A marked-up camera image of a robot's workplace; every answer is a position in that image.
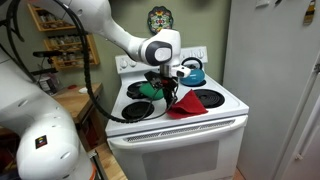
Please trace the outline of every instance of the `wall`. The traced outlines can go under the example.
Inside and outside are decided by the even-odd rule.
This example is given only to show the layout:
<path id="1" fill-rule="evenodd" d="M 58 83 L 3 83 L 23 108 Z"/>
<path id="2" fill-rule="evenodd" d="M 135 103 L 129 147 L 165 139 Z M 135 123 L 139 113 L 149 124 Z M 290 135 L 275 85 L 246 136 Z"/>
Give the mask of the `wall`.
<path id="1" fill-rule="evenodd" d="M 139 37 L 151 37 L 147 27 L 147 14 L 155 6 L 165 6 L 171 10 L 173 28 L 181 33 L 182 47 L 207 46 L 209 63 L 206 72 L 219 83 L 222 82 L 230 0 L 111 0 L 112 15 L 126 31 Z M 24 2 L 19 7 L 19 25 L 26 42 L 16 41 L 17 49 L 33 71 L 41 59 L 32 56 L 33 51 L 45 50 L 45 33 L 37 31 Z M 0 43 L 10 49 L 4 32 L 0 28 Z M 109 112 L 112 110 L 121 82 L 115 69 L 114 57 L 125 54 L 123 50 L 95 36 L 101 64 L 92 68 L 92 82 L 102 82 L 101 104 Z M 64 86 L 84 84 L 81 69 L 59 72 Z"/>

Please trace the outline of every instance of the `decorative plate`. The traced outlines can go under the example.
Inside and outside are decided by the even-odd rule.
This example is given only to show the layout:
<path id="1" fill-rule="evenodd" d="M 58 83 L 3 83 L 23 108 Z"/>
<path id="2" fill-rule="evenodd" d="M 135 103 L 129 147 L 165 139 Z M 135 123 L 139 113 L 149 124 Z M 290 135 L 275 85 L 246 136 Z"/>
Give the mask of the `decorative plate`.
<path id="1" fill-rule="evenodd" d="M 148 14 L 148 26 L 153 34 L 161 29 L 172 29 L 173 17 L 171 11 L 164 6 L 156 6 Z"/>

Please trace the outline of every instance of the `red towel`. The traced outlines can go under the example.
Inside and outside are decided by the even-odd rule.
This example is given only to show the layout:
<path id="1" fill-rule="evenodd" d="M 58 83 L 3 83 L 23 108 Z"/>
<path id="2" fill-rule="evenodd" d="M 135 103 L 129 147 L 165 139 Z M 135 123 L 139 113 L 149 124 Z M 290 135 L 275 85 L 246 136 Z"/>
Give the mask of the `red towel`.
<path id="1" fill-rule="evenodd" d="M 191 89 L 179 102 L 172 105 L 167 114 L 174 119 L 181 119 L 207 112 L 196 93 Z"/>

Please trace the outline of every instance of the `blue kettle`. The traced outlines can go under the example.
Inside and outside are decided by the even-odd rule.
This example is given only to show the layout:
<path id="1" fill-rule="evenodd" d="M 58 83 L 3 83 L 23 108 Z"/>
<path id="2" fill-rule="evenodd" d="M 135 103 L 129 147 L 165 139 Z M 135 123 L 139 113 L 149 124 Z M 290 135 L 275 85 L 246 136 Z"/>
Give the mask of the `blue kettle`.
<path id="1" fill-rule="evenodd" d="M 205 74 L 202 70 L 202 62 L 195 57 L 189 57 L 182 61 L 181 65 L 184 65 L 187 61 L 197 61 L 199 63 L 199 68 L 197 68 L 195 65 L 191 64 L 187 66 L 191 69 L 191 73 L 186 78 L 180 78 L 180 83 L 186 86 L 196 86 L 200 84 L 205 77 Z"/>

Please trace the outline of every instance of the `stove burner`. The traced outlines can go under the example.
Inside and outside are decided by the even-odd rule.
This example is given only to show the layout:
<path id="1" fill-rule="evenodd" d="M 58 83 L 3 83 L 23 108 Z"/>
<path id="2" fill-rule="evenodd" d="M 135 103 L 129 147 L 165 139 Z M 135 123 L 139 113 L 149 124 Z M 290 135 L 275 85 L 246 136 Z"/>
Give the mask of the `stove burner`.
<path id="1" fill-rule="evenodd" d="M 135 82 L 135 83 L 131 84 L 127 89 L 128 90 L 127 96 L 132 99 L 147 98 L 147 96 L 141 94 L 139 91 L 139 88 L 145 83 L 148 83 L 148 82 L 147 81 L 139 81 L 139 82 Z"/>
<path id="2" fill-rule="evenodd" d="M 203 80 L 203 81 L 201 81 L 201 83 L 196 84 L 196 85 L 186 85 L 186 84 L 183 84 L 183 85 L 184 85 L 184 86 L 187 86 L 187 87 L 200 87 L 200 86 L 205 85 L 206 83 L 207 83 L 207 81 L 206 81 L 206 80 Z"/>
<path id="3" fill-rule="evenodd" d="M 147 115 L 145 117 L 150 116 L 154 111 L 154 106 L 148 102 L 135 102 L 128 106 L 126 106 L 122 110 L 122 116 L 125 119 L 138 119 L 141 118 L 146 111 L 148 110 L 149 105 L 151 105 Z"/>
<path id="4" fill-rule="evenodd" d="M 216 91 L 208 89 L 196 89 L 194 92 L 205 108 L 216 108 L 224 103 L 223 95 Z"/>

